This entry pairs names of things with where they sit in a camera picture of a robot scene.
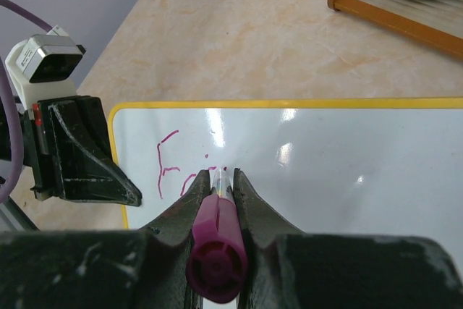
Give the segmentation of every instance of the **drawn mark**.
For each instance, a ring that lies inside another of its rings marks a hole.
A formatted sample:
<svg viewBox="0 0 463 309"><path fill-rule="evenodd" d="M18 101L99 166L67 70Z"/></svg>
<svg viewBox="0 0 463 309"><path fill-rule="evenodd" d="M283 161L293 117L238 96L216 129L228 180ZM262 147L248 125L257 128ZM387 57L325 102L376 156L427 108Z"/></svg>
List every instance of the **drawn mark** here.
<svg viewBox="0 0 463 309"><path fill-rule="evenodd" d="M180 172L180 168L178 166L171 166L162 170L162 176L165 176L166 172L170 172L171 170L177 170L178 172Z"/></svg>
<svg viewBox="0 0 463 309"><path fill-rule="evenodd" d="M156 146L156 148L158 150L158 162L159 162L158 192L159 192L159 197L161 199L163 199L163 197L162 197L162 189L161 189L161 179L162 179L162 176L165 174L165 172L164 172L164 170L162 168L161 144L165 143L172 135L177 134L178 132L179 132L179 130L175 130L175 131L169 133L169 135L167 135L163 140L161 140L161 142L158 143L158 145Z"/></svg>
<svg viewBox="0 0 463 309"><path fill-rule="evenodd" d="M187 186L187 183L189 182L190 179L192 179L193 177L196 177L196 174L190 174L188 175L188 178L183 182L183 186L182 186L182 191L180 192L180 197L182 197L185 193L185 186Z"/></svg>

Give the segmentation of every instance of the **marker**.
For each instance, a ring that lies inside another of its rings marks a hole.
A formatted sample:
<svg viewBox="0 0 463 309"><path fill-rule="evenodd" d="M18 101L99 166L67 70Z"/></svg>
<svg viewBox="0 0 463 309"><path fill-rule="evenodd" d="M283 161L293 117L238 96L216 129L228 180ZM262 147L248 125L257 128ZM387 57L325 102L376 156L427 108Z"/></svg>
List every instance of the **marker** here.
<svg viewBox="0 0 463 309"><path fill-rule="evenodd" d="M192 227L195 246L187 281L200 296L217 303L232 301L246 279L247 256L227 173L217 169L211 195L203 199Z"/></svg>

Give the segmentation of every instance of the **table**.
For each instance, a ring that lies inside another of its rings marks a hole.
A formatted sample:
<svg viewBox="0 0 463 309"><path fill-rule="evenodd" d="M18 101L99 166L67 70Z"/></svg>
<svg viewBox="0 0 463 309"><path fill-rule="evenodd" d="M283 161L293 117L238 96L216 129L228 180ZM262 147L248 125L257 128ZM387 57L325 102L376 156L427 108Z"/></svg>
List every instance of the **table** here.
<svg viewBox="0 0 463 309"><path fill-rule="evenodd" d="M461 96L463 63L326 0L139 0L79 89L124 101ZM13 194L40 229L122 228L120 207Z"/></svg>

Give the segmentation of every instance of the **purple cable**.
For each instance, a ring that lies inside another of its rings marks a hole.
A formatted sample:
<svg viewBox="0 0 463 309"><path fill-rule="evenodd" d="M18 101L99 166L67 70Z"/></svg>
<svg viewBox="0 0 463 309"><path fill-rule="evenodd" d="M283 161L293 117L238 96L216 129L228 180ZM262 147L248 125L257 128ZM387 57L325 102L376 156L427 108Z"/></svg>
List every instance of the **purple cable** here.
<svg viewBox="0 0 463 309"><path fill-rule="evenodd" d="M7 71L0 57L0 99L7 116L9 141L12 149L12 168L5 183L0 187L0 203L8 199L20 179L22 161L24 159L24 145L22 144L22 130L20 117L17 113L16 103L12 89L9 85Z"/></svg>
<svg viewBox="0 0 463 309"><path fill-rule="evenodd" d="M49 32L51 29L53 29L53 27L51 27L47 22L38 18L34 14L31 14L28 10L23 9L18 4L10 0L0 0L0 6L6 7L7 9L12 10L13 12L16 12L19 16L22 16L26 20L31 21L32 23L42 28L46 32Z"/></svg>

